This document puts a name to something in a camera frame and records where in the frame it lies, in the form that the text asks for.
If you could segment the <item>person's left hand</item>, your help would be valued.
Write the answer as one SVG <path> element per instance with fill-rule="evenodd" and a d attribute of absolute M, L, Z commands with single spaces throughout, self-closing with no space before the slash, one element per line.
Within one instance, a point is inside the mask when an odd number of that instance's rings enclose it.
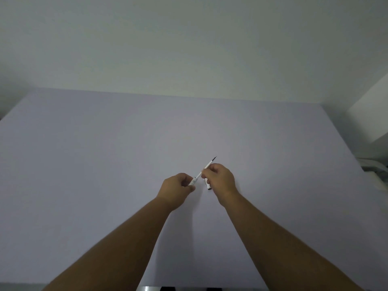
<path fill-rule="evenodd" d="M 180 192 L 178 188 L 178 174 L 165 179 L 156 195 L 155 200 L 172 212 L 179 208 L 191 193 Z"/>

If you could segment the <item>person's right hand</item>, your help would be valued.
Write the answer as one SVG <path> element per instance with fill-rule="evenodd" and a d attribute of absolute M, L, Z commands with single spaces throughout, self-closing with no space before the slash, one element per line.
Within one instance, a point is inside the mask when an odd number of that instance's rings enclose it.
<path fill-rule="evenodd" d="M 225 208 L 240 195 L 235 184 L 234 175 L 225 166 L 223 166 L 223 170 L 219 173 L 217 180 L 208 183 L 211 185 L 219 203 Z"/>

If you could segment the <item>white pen with black tip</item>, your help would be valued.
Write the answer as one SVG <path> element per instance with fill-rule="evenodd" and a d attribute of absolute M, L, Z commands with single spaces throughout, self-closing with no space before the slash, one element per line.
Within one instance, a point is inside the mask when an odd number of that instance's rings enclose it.
<path fill-rule="evenodd" d="M 216 157 L 214 157 L 205 167 L 204 167 L 204 169 L 207 169 L 207 168 L 209 168 L 209 166 L 214 162 L 214 160 L 217 158 L 217 156 Z M 190 181 L 190 183 L 188 184 L 189 186 L 194 186 L 195 185 L 195 183 L 197 182 L 197 180 L 201 177 L 201 175 L 202 175 L 202 172 L 200 172 L 196 177 L 194 177 L 191 181 Z"/>

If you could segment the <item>person's right forearm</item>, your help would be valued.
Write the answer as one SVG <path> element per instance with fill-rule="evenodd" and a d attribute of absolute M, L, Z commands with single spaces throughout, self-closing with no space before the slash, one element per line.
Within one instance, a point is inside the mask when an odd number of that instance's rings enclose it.
<path fill-rule="evenodd" d="M 270 291 L 364 291 L 237 190 L 215 194 Z"/>

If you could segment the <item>person's left forearm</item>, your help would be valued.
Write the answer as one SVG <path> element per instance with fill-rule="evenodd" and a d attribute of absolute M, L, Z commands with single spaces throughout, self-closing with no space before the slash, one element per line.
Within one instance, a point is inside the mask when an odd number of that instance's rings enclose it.
<path fill-rule="evenodd" d="M 42 291 L 136 291 L 170 213 L 156 197 L 100 240 Z"/>

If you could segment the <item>white plastic object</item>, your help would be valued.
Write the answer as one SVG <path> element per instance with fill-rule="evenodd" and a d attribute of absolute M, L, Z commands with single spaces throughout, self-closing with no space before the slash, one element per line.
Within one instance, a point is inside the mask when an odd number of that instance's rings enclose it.
<path fill-rule="evenodd" d="M 379 191 L 388 193 L 388 167 L 371 159 L 356 158 L 356 160 L 373 186 Z"/>

